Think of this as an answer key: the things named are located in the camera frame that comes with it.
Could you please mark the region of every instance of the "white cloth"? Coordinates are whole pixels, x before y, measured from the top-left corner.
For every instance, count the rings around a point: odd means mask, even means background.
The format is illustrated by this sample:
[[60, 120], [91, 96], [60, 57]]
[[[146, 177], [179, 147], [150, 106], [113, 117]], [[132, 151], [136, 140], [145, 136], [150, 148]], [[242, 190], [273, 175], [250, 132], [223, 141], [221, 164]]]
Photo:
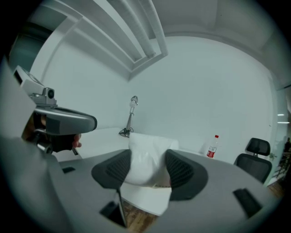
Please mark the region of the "white cloth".
[[131, 133], [131, 167], [125, 182], [141, 186], [169, 186], [170, 176], [166, 170], [165, 152], [178, 150], [179, 142], [165, 137]]

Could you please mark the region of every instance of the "wooden floor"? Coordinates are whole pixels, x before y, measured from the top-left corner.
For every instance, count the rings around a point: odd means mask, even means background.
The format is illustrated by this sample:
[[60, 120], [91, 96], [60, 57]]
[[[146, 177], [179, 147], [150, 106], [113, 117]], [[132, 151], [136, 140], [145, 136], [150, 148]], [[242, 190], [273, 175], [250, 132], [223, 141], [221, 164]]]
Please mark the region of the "wooden floor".
[[277, 181], [271, 185], [268, 186], [268, 188], [271, 190], [271, 192], [277, 197], [282, 198], [285, 194], [284, 189], [280, 185], [280, 181]]
[[[276, 197], [281, 198], [284, 196], [284, 190], [281, 187], [280, 182], [275, 182], [268, 186], [268, 188]], [[125, 201], [123, 201], [123, 208], [127, 228], [131, 233], [144, 232], [158, 218], [158, 216], [142, 211]]]
[[125, 201], [123, 201], [123, 209], [127, 228], [132, 233], [144, 232], [158, 218], [158, 216], [142, 211]]

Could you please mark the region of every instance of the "black chair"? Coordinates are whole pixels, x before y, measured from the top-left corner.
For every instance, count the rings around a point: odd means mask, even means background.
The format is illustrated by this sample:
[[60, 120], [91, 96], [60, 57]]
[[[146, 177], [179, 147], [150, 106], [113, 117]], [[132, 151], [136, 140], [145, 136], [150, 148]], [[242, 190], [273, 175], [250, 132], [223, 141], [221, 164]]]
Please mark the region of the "black chair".
[[254, 155], [240, 154], [236, 159], [235, 165], [264, 183], [270, 174], [272, 163], [266, 159], [259, 158], [257, 155], [268, 156], [270, 154], [269, 142], [252, 138], [246, 150], [253, 152]]

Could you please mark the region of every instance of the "plastic water bottle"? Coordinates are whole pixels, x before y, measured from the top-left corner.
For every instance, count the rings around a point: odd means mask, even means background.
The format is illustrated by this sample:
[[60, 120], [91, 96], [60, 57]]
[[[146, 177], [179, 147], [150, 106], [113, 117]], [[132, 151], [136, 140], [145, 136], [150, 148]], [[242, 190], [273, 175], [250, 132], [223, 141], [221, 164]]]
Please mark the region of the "plastic water bottle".
[[209, 158], [213, 158], [214, 157], [214, 153], [216, 152], [217, 149], [217, 145], [218, 145], [218, 135], [215, 135], [215, 138], [213, 139], [212, 143], [210, 144], [207, 156]]

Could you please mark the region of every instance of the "white wall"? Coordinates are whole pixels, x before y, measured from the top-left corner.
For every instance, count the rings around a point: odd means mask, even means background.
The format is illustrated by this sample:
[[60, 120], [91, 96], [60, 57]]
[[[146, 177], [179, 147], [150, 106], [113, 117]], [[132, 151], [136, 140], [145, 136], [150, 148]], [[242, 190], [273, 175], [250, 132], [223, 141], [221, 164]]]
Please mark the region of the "white wall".
[[68, 41], [69, 35], [53, 55], [44, 85], [55, 89], [59, 106], [94, 115], [98, 129], [125, 127], [130, 102], [125, 99], [127, 81], [84, 52], [82, 46], [88, 41], [79, 37], [78, 47]]
[[[288, 121], [288, 110], [287, 110], [287, 103], [286, 103], [286, 91], [285, 89], [276, 92], [276, 113], [277, 114], [284, 114], [283, 116], [277, 116], [277, 122], [286, 122]], [[287, 124], [278, 124], [276, 126], [275, 135], [275, 142], [273, 148], [271, 148], [271, 152], [275, 154], [274, 160], [272, 160], [272, 169], [270, 175], [265, 181], [265, 184], [269, 184], [272, 182], [271, 178], [274, 172], [277, 170], [277, 166], [280, 162], [282, 157], [283, 149], [285, 142], [287, 141]]]
[[74, 46], [68, 37], [53, 55], [44, 84], [55, 89], [60, 106], [94, 115], [99, 129], [124, 127], [129, 100], [137, 95], [135, 132], [175, 138], [181, 148], [202, 153], [218, 134], [215, 158], [229, 163], [245, 152], [251, 137], [272, 140], [274, 87], [263, 65], [217, 41], [166, 42], [169, 56], [128, 82], [85, 52], [85, 39]]
[[65, 18], [65, 15], [40, 5], [31, 14], [27, 21], [54, 31], [62, 23], [62, 21], [65, 20]]
[[230, 163], [250, 138], [270, 141], [274, 87], [263, 65], [217, 41], [167, 37], [166, 42], [169, 56], [129, 83], [127, 97], [139, 97], [135, 132], [176, 138], [182, 148], [202, 153], [217, 134], [215, 158]]
[[42, 41], [38, 41], [28, 36], [19, 36], [9, 57], [11, 70], [13, 71], [18, 65], [20, 65], [27, 71], [30, 71], [42, 46]]

